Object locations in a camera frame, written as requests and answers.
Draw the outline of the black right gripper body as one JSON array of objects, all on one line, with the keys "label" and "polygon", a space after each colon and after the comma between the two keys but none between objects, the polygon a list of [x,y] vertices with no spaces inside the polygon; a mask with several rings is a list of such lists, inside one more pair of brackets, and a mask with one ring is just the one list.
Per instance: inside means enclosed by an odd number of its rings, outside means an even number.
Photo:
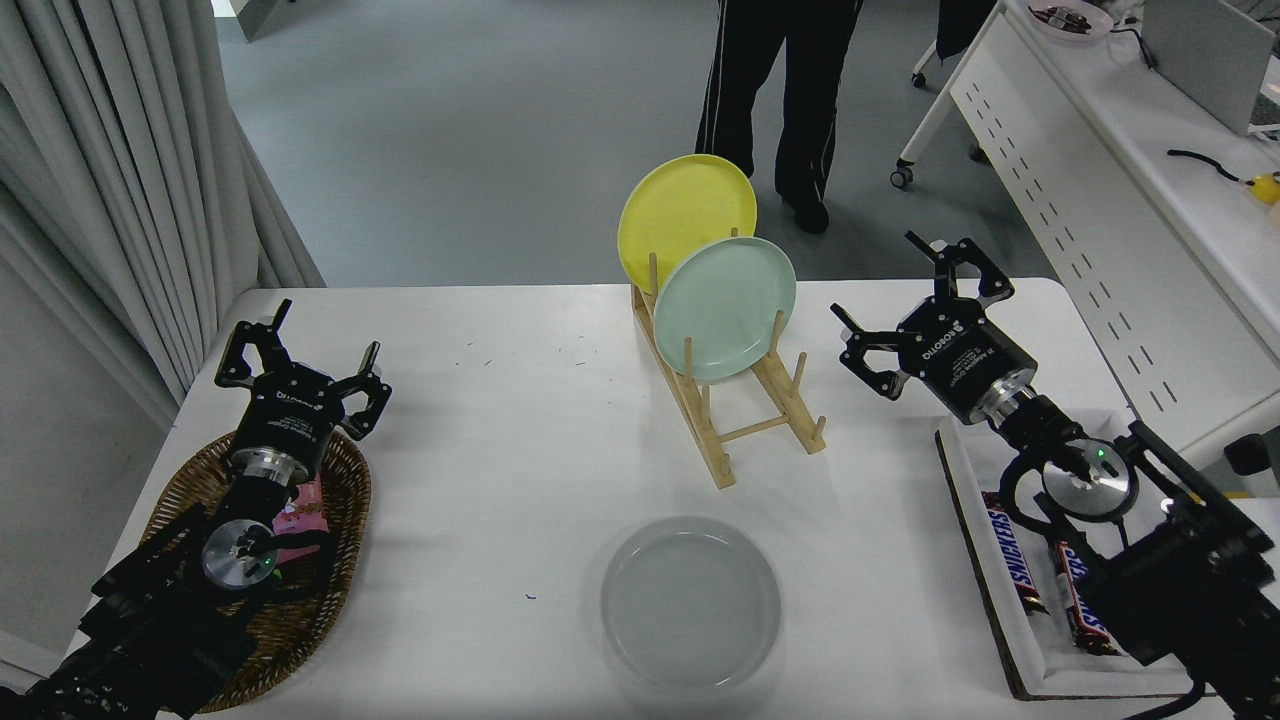
[{"label": "black right gripper body", "polygon": [[897,325],[899,365],[960,421],[972,425],[995,405],[993,387],[1030,384],[1037,361],[986,318],[977,300],[927,300]]}]

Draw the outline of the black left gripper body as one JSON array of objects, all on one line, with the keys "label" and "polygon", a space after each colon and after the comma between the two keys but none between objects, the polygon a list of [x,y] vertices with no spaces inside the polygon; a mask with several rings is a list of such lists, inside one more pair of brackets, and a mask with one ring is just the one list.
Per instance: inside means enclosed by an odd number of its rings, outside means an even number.
[{"label": "black left gripper body", "polygon": [[332,395],[333,383],[308,366],[257,375],[232,441],[232,466],[247,468],[252,457],[274,454],[289,457],[298,471],[316,471],[346,415],[342,401]]}]

